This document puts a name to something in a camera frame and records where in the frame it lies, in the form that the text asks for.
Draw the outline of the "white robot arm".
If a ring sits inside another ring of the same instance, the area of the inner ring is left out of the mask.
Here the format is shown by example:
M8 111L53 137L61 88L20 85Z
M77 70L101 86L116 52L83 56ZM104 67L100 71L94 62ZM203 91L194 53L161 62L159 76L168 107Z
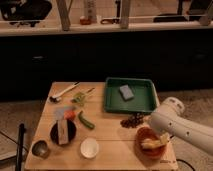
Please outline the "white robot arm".
M158 134L168 132L213 156L213 128L181 117L184 104L166 98L151 114L149 126Z

